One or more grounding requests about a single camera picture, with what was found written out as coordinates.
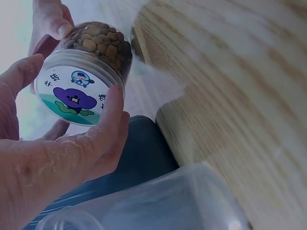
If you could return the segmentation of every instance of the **dark blue jeans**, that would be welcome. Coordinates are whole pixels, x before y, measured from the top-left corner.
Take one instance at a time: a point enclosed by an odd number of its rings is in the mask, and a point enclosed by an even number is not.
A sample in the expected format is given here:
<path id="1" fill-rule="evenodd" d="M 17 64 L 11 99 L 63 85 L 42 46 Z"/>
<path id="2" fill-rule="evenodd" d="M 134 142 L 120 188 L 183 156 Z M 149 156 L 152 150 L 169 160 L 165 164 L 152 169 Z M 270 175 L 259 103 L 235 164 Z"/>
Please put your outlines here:
<path id="1" fill-rule="evenodd" d="M 129 123 L 128 139 L 115 172 L 83 183 L 55 200 L 24 230 L 34 230 L 42 218 L 63 207 L 133 187 L 177 168 L 178 165 L 158 126 L 147 117 L 133 117 Z"/>

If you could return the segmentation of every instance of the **hand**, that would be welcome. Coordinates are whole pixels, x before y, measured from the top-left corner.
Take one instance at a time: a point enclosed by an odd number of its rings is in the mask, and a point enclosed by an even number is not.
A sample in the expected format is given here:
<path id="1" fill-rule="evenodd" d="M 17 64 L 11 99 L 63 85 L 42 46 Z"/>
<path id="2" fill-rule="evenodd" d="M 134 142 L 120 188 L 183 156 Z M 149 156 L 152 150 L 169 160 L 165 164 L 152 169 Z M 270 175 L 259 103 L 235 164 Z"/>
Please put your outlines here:
<path id="1" fill-rule="evenodd" d="M 71 13 L 60 0 L 33 0 L 33 31 L 29 55 L 48 57 L 73 27 Z M 35 94 L 33 83 L 31 92 Z"/>
<path id="2" fill-rule="evenodd" d="M 128 135 L 120 87 L 109 90 L 99 124 L 83 135 L 61 137 L 58 121 L 41 139 L 19 140 L 15 99 L 43 64 L 38 54 L 13 64 L 0 76 L 0 226 L 21 229 L 56 198 L 114 171 Z"/>

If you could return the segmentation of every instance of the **cartoon character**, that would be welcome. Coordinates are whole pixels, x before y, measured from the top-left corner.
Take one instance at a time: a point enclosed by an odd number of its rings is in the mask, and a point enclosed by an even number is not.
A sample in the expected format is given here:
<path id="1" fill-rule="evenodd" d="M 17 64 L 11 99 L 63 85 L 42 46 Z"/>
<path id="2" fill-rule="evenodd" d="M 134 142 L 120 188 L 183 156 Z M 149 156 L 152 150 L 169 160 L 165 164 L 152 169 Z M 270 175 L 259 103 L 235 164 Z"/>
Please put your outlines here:
<path id="1" fill-rule="evenodd" d="M 94 84 L 95 81 L 90 79 L 90 77 L 81 71 L 74 71 L 71 75 L 71 82 L 76 83 L 77 85 L 81 85 L 83 87 L 87 87 L 88 84 Z"/>
<path id="2" fill-rule="evenodd" d="M 55 101 L 55 104 L 63 113 L 81 114 L 82 116 L 94 114 L 92 111 L 84 109 L 94 108 L 97 105 L 96 99 L 86 95 L 82 91 L 77 89 L 64 90 L 56 87 L 53 89 L 53 93 L 63 102 Z"/>

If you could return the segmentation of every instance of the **nut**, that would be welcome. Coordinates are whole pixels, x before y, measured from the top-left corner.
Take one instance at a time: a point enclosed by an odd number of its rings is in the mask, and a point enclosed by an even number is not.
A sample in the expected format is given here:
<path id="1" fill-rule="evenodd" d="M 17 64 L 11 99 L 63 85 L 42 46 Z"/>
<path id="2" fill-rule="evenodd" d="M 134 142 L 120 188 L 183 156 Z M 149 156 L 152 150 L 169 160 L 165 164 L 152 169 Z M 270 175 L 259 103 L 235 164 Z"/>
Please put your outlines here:
<path id="1" fill-rule="evenodd" d="M 110 28 L 109 28 L 109 31 L 112 32 L 112 33 L 116 33 L 116 29 L 113 28 L 113 27 L 110 27 Z"/>
<path id="2" fill-rule="evenodd" d="M 108 32 L 108 33 L 107 33 L 107 36 L 108 36 L 111 40 L 113 40 L 113 41 L 116 41 L 116 40 L 117 40 L 116 35 L 115 35 L 114 33 L 112 33 L 112 32 Z"/>
<path id="3" fill-rule="evenodd" d="M 65 43 L 66 48 L 71 48 L 73 47 L 73 44 L 75 43 L 75 40 L 69 40 L 68 42 Z"/>
<path id="4" fill-rule="evenodd" d="M 80 38 L 84 40 L 84 39 L 92 39 L 92 37 L 93 36 L 91 36 L 90 34 L 83 34 L 83 35 L 81 35 Z"/>
<path id="5" fill-rule="evenodd" d="M 88 54 L 96 58 L 96 55 L 94 53 L 88 53 Z"/>
<path id="6" fill-rule="evenodd" d="M 91 35 L 91 36 L 97 36 L 100 34 L 100 29 L 97 26 L 89 25 L 87 27 L 87 30 L 85 30 L 85 33 Z"/>
<path id="7" fill-rule="evenodd" d="M 109 30 L 107 28 L 103 28 L 100 30 L 100 33 L 103 35 L 107 35 L 107 33 L 109 32 Z"/>
<path id="8" fill-rule="evenodd" d="M 106 54 L 107 46 L 105 44 L 99 44 L 97 48 L 102 55 Z"/>
<path id="9" fill-rule="evenodd" d="M 104 34 L 100 34 L 100 35 L 98 35 L 100 38 L 102 38 L 102 40 L 103 41 L 111 41 L 111 39 L 110 38 L 108 38 L 107 36 L 105 36 Z"/>
<path id="10" fill-rule="evenodd" d="M 83 46 L 86 47 L 90 52 L 93 52 L 97 48 L 96 43 L 89 39 L 85 39 L 83 41 Z"/>
<path id="11" fill-rule="evenodd" d="M 119 44 L 120 44 L 120 41 L 111 42 L 111 45 L 113 46 L 119 46 Z"/>
<path id="12" fill-rule="evenodd" d="M 125 37 L 121 32 L 117 32 L 116 33 L 116 37 L 120 42 L 124 42 L 125 41 Z"/>
<path id="13" fill-rule="evenodd" d="M 78 46 L 77 49 L 89 52 L 89 49 L 84 46 Z"/>
<path id="14" fill-rule="evenodd" d="M 110 45 L 107 48 L 106 56 L 110 59 L 111 62 L 115 61 L 116 54 L 117 54 L 117 48 L 115 46 Z"/>
<path id="15" fill-rule="evenodd" d="M 125 44 L 126 51 L 127 52 L 131 52 L 131 45 L 130 45 L 130 43 L 126 41 L 124 44 Z"/>
<path id="16" fill-rule="evenodd" d="M 103 44 L 105 44 L 106 46 L 109 46 L 109 45 L 111 45 L 111 42 L 105 41 L 105 42 L 103 42 Z"/>
<path id="17" fill-rule="evenodd" d="M 73 47 L 75 47 L 75 48 L 78 48 L 79 46 L 80 46 L 79 43 L 74 43 L 74 44 L 73 44 Z"/>
<path id="18" fill-rule="evenodd" d="M 93 37 L 92 41 L 94 41 L 97 45 L 103 42 L 102 38 L 99 36 Z"/>
<path id="19" fill-rule="evenodd" d="M 80 25 L 77 25 L 77 28 L 84 28 L 84 27 L 86 27 L 88 24 L 90 24 L 90 23 L 82 23 L 82 24 L 80 24 Z"/>
<path id="20" fill-rule="evenodd" d="M 115 61 L 114 61 L 114 65 L 116 66 L 117 69 L 119 69 L 120 66 L 121 66 L 121 61 L 116 58 Z"/>
<path id="21" fill-rule="evenodd" d="M 119 46 L 118 46 L 118 52 L 120 53 L 120 54 L 125 54 L 125 52 L 126 52 L 126 49 L 125 49 L 125 44 L 124 43 L 120 43 L 119 44 Z"/>
<path id="22" fill-rule="evenodd" d="M 121 61 L 124 61 L 125 60 L 125 56 L 121 55 L 121 54 L 116 54 L 116 58 L 121 60 Z"/>
<path id="23" fill-rule="evenodd" d="M 99 56 L 99 59 L 103 60 L 104 62 L 106 62 L 108 64 L 110 63 L 110 60 L 104 55 Z"/>
<path id="24" fill-rule="evenodd" d="M 114 63 L 110 63 L 110 66 L 114 69 L 117 70 L 116 65 Z"/>
<path id="25" fill-rule="evenodd" d="M 75 34 L 74 36 L 72 36 L 72 39 L 76 40 L 77 38 L 79 38 L 80 34 L 81 34 L 81 33 Z"/>
<path id="26" fill-rule="evenodd" d="M 94 25 L 96 27 L 100 27 L 102 23 L 100 22 L 92 22 L 91 25 Z"/>
<path id="27" fill-rule="evenodd" d="M 100 23 L 100 26 L 99 26 L 101 29 L 103 28 L 106 28 L 108 29 L 110 26 L 108 24 L 105 24 L 105 23 Z"/>

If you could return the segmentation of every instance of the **sticker label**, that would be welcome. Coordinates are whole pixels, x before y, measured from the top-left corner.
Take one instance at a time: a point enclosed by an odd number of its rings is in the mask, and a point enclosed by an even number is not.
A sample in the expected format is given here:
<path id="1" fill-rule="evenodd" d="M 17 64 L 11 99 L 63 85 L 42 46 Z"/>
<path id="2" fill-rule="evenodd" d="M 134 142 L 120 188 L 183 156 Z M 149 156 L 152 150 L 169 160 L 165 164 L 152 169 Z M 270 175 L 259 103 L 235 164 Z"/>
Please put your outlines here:
<path id="1" fill-rule="evenodd" d="M 40 72 L 35 90 L 42 103 L 64 120 L 94 126 L 105 107 L 108 87 L 83 69 L 58 66 Z"/>

